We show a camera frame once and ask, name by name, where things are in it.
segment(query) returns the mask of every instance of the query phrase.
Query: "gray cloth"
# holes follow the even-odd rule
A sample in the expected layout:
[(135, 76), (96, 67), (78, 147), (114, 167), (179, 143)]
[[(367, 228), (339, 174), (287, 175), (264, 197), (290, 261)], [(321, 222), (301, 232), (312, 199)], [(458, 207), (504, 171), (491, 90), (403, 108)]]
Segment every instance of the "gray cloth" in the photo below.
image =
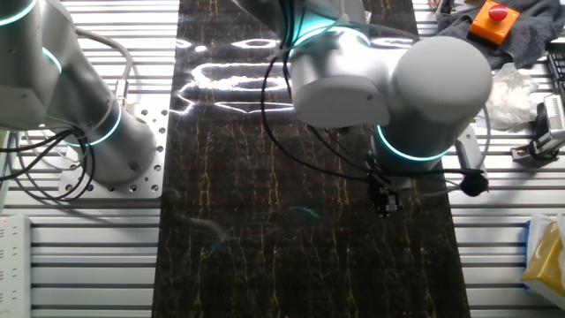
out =
[(499, 69), (512, 61), (519, 69), (534, 64), (544, 54), (546, 45), (559, 37), (565, 25), (565, 11), (559, 0), (499, 0), (497, 3), (520, 12), (520, 17), (498, 49), (467, 39), (479, 9), (458, 14), (442, 13), (438, 16), (438, 35), (453, 36), (471, 43), (485, 55), (492, 69)]

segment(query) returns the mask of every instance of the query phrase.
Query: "yellow box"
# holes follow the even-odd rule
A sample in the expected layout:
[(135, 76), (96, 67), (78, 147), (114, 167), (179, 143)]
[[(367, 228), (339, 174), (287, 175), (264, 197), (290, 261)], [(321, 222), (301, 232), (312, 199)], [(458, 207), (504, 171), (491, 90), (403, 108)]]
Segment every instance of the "yellow box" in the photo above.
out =
[(565, 288), (561, 283), (559, 268), (559, 253), (562, 249), (557, 223), (550, 223), (531, 257), (522, 282), (561, 309), (565, 309)]
[(485, 5), (483, 5), (483, 8), (471, 24), (471, 30), (469, 32), (494, 44), (501, 45), (510, 32), (510, 28), (512, 28), (520, 16), (520, 12), (507, 7), (508, 16), (500, 22), (494, 22), (491, 20), (488, 12), (495, 5), (499, 4), (494, 1), (485, 2)]

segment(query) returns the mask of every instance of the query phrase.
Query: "bolt hole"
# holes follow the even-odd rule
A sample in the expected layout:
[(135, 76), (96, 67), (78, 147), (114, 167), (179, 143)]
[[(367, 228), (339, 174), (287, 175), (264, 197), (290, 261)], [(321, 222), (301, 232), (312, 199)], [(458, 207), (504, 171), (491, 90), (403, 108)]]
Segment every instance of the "bolt hole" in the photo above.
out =
[(131, 160), (130, 162), (127, 163), (127, 165), (130, 167), (130, 169), (131, 169), (133, 172), (141, 173), (141, 167), (140, 167), (139, 164), (136, 163), (135, 161)]

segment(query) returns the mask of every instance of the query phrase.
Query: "white tissue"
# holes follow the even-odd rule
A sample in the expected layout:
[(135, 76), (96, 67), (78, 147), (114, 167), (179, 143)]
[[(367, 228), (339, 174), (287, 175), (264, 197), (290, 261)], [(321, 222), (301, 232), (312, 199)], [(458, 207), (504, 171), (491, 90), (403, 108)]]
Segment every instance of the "white tissue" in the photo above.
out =
[[(530, 95), (538, 87), (531, 76), (520, 73), (513, 63), (502, 66), (493, 77), (493, 90), (486, 102), (491, 127), (499, 131), (523, 130), (526, 123), (536, 117)], [(485, 126), (482, 113), (479, 113), (478, 125)]]

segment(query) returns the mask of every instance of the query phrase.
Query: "red emergency stop button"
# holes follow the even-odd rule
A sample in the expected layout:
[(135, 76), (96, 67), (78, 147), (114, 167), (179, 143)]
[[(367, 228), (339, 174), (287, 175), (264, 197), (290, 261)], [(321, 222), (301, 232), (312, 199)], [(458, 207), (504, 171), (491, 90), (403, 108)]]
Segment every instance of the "red emergency stop button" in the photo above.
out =
[(509, 10), (504, 5), (494, 5), (488, 11), (488, 16), (493, 22), (501, 22), (509, 15)]

